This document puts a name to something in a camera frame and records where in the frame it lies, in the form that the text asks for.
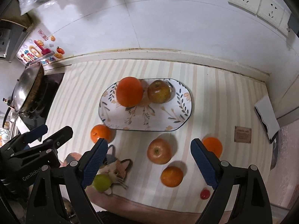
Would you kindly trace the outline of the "small mandarin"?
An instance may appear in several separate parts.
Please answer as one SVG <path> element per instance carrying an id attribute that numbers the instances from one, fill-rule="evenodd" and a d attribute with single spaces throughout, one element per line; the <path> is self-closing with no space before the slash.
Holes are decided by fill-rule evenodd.
<path id="1" fill-rule="evenodd" d="M 105 139 L 108 143 L 112 141 L 112 131 L 103 124 L 94 126 L 90 132 L 93 143 L 97 143 L 99 139 Z"/>

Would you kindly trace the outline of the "small red cherry tomato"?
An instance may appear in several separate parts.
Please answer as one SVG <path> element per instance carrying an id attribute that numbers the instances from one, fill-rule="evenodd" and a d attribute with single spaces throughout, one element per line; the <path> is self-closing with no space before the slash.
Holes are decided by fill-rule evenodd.
<path id="1" fill-rule="evenodd" d="M 211 195 L 210 190 L 207 188 L 204 188 L 200 193 L 200 198 L 202 200 L 207 200 L 207 199 L 209 199 L 210 195 Z"/>

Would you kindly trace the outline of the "dark small orange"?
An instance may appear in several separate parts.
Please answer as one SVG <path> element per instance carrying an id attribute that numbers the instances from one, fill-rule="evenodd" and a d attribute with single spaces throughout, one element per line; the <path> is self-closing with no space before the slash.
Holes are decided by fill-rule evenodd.
<path id="1" fill-rule="evenodd" d="M 184 172 L 176 166 L 168 166 L 160 176 L 161 183 L 167 187 L 175 188 L 179 186 L 184 178 Z"/>

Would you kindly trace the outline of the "brown apple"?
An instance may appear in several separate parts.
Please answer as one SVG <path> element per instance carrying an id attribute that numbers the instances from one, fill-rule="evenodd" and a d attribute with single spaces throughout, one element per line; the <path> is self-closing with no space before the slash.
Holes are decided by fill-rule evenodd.
<path id="1" fill-rule="evenodd" d="M 167 164 L 172 158 L 172 147 L 164 139 L 154 139 L 147 148 L 148 159 L 155 164 Z"/>
<path id="2" fill-rule="evenodd" d="M 155 80 L 147 89 L 147 96 L 152 103 L 163 104 L 171 98 L 171 88 L 168 83 L 162 80 Z"/>

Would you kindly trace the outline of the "large orange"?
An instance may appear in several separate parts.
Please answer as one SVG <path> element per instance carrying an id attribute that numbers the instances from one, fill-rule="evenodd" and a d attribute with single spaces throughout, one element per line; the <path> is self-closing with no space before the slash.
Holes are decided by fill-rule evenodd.
<path id="1" fill-rule="evenodd" d="M 142 84 L 135 77 L 125 77 L 118 82 L 115 95 L 120 105 L 137 106 L 143 98 Z"/>

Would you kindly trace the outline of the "black gas stove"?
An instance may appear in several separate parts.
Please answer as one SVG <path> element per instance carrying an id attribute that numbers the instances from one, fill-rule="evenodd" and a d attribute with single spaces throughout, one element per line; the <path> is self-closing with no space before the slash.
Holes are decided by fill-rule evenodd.
<path id="1" fill-rule="evenodd" d="M 62 83 L 64 73 L 44 75 L 38 94 L 28 111 L 19 115 L 28 130 L 34 130 L 40 125 L 46 124 L 51 105 Z"/>

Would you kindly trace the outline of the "striped cat tablecloth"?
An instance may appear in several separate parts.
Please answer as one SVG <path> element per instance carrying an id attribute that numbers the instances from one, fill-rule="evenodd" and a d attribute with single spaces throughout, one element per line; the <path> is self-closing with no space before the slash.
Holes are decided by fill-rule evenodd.
<path id="1" fill-rule="evenodd" d="M 264 181 L 268 180 L 272 145 L 254 110 L 257 101 L 267 95 L 266 85 L 231 72 L 179 62 L 150 60 L 106 60 L 82 62 L 57 69 L 64 77 L 50 109 L 49 135 L 70 126 L 73 137 L 58 150 L 64 160 L 72 152 L 83 154 L 93 147 L 90 132 L 100 124 L 99 102 L 104 91 L 126 77 L 173 78 L 191 92 L 185 99 L 193 103 L 192 115 L 178 130 L 165 132 L 117 131 L 113 140 L 116 156 L 131 159 L 133 166 L 126 177 L 127 189 L 114 186 L 113 197 L 177 212 L 200 213 L 206 201 L 200 193 L 205 181 L 191 155 L 195 138 L 218 138 L 223 145 L 221 160 L 233 166 L 258 167 Z M 155 138 L 172 144 L 170 165 L 184 171 L 178 187 L 161 183 L 164 166 L 147 158 L 147 147 Z"/>

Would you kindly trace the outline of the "steel wok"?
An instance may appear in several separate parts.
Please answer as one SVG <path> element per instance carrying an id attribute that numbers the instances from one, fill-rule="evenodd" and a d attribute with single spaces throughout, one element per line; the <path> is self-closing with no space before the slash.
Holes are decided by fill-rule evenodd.
<path id="1" fill-rule="evenodd" d="M 17 115 L 19 115 L 21 112 L 26 112 L 32 107 L 43 77 L 44 69 L 40 62 L 31 65 L 27 64 L 20 78 L 17 80 L 11 98 L 9 100 L 3 98 L 3 101 L 7 102 L 8 109 L 4 115 L 2 127 L 4 127 L 11 109 L 14 109 Z"/>

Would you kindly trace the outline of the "oval floral ceramic plate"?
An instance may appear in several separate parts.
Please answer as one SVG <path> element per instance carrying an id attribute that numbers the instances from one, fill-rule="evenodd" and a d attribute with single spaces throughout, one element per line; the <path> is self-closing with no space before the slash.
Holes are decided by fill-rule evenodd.
<path id="1" fill-rule="evenodd" d="M 171 98 L 163 104 L 152 103 L 147 97 L 147 88 L 155 78 L 142 79 L 143 99 L 139 105 L 126 108 L 116 98 L 118 82 L 102 94 L 98 115 L 112 130 L 174 131 L 183 126 L 192 114 L 192 97 L 189 89 L 173 78 L 162 78 L 171 89 Z"/>

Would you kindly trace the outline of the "white paper on black device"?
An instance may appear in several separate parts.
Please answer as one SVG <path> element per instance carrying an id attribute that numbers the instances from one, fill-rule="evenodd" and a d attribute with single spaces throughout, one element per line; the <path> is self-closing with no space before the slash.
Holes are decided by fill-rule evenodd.
<path id="1" fill-rule="evenodd" d="M 276 119 L 269 95 L 265 95 L 254 104 L 254 110 L 268 136 L 270 144 L 272 144 L 279 133 L 280 126 Z"/>

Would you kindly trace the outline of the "black range hood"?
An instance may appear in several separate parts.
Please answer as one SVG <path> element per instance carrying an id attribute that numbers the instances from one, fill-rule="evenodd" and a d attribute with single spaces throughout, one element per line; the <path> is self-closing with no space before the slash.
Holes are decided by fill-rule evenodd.
<path id="1" fill-rule="evenodd" d="M 1 60 L 11 63 L 33 28 L 33 19 L 27 13 L 1 17 Z"/>

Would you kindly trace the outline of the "black plug adapter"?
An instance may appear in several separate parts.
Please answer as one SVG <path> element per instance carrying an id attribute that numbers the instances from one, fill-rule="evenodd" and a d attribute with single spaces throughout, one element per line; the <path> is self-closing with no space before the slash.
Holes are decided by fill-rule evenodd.
<path id="1" fill-rule="evenodd" d="M 290 15 L 290 18 L 289 18 L 289 21 L 288 21 L 288 27 L 297 36 L 299 36 L 299 22 L 297 21 L 296 17 L 293 14 Z"/>

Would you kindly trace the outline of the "colourful wall stickers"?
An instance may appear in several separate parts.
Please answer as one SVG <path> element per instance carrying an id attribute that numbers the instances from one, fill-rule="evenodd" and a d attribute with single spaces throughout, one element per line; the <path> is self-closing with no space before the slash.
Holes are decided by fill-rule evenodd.
<path id="1" fill-rule="evenodd" d="M 46 29 L 37 28 L 27 36 L 16 53 L 16 58 L 25 64 L 40 62 L 48 65 L 62 60 L 66 55 L 61 40 Z"/>

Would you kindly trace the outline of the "white wall socket right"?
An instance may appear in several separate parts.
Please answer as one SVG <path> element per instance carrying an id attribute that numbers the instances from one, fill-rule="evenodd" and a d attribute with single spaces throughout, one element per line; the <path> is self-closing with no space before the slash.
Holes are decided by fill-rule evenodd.
<path id="1" fill-rule="evenodd" d="M 257 12 L 266 22 L 278 28 L 283 18 L 284 9 L 275 0 L 261 0 Z"/>

